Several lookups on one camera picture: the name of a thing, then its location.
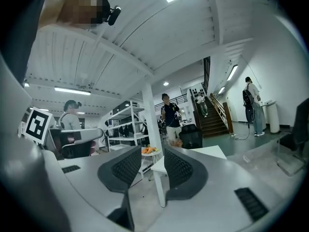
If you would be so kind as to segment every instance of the black vent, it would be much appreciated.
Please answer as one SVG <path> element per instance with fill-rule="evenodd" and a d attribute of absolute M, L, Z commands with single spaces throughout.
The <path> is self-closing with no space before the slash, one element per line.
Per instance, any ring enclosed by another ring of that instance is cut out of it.
<path fill-rule="evenodd" d="M 268 209 L 249 188 L 240 188 L 234 192 L 254 222 L 268 212 Z"/>
<path fill-rule="evenodd" d="M 79 166 L 73 165 L 73 166 L 70 166 L 70 167 L 63 168 L 62 171 L 66 174 L 66 173 L 73 172 L 73 171 L 78 170 L 78 169 L 80 169 Z"/>

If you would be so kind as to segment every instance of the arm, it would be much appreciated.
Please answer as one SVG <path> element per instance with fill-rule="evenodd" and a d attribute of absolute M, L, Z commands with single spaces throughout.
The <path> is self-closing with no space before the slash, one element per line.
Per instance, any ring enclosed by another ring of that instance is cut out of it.
<path fill-rule="evenodd" d="M 257 89 L 257 87 L 254 84 L 251 84 L 251 85 L 253 86 L 254 94 L 256 95 L 257 100 L 260 101 L 261 97 L 260 97 L 259 90 Z"/>
<path fill-rule="evenodd" d="M 175 111 L 178 112 L 179 111 L 179 107 L 175 104 Z"/>
<path fill-rule="evenodd" d="M 76 115 L 72 115 L 71 117 L 72 119 L 70 121 L 70 124 L 71 124 L 72 130 L 81 130 L 82 127 L 81 127 L 81 124 L 79 123 L 78 117 Z"/>
<path fill-rule="evenodd" d="M 165 110 L 163 108 L 161 108 L 161 115 L 162 115 L 162 119 L 165 119 Z"/>

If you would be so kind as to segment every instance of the man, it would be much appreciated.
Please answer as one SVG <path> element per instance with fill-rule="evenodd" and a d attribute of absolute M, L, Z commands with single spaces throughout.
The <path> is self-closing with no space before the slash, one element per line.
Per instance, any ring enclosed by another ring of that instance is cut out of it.
<path fill-rule="evenodd" d="M 6 0 L 0 1 L 2 8 L 8 6 Z M 90 28 L 103 23 L 110 12 L 107 0 L 11 0 L 11 3 L 14 8 L 4 10 L 2 15 L 0 51 L 20 84 L 26 76 L 38 29 L 50 24 Z"/>
<path fill-rule="evenodd" d="M 80 102 L 76 103 L 73 100 L 69 100 L 64 104 L 64 113 L 59 118 L 61 126 L 65 130 L 81 130 L 81 124 L 77 117 L 78 108 L 81 106 Z"/>
<path fill-rule="evenodd" d="M 245 86 L 245 90 L 248 90 L 254 101 L 252 103 L 252 107 L 254 109 L 254 121 L 253 121 L 253 127 L 254 127 L 254 136 L 255 137 L 260 137 L 263 136 L 265 134 L 265 132 L 263 132 L 263 128 L 262 128 L 262 113 L 261 113 L 261 106 L 260 106 L 260 93 L 259 90 L 257 89 L 257 87 L 252 83 L 252 80 L 250 77 L 246 77 L 246 86 Z"/>
<path fill-rule="evenodd" d="M 199 104 L 199 107 L 201 108 L 202 115 L 206 118 L 208 115 L 208 109 L 205 103 L 205 98 L 202 96 L 201 92 L 198 93 L 197 104 Z"/>
<path fill-rule="evenodd" d="M 182 131 L 176 113 L 179 111 L 179 107 L 176 104 L 169 102 L 169 96 L 167 94 L 162 94 L 162 101 L 164 102 L 164 105 L 161 108 L 161 114 L 162 119 L 165 120 L 168 139 L 175 141 L 176 137 L 179 138 L 179 133 Z"/>

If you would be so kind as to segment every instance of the shoe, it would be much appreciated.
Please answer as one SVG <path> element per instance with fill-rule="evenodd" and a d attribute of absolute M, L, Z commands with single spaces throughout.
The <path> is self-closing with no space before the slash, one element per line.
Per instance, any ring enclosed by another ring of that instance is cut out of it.
<path fill-rule="evenodd" d="M 262 132 L 261 134 L 258 134 L 257 136 L 260 137 L 260 136 L 263 136 L 265 134 L 265 132 Z"/>

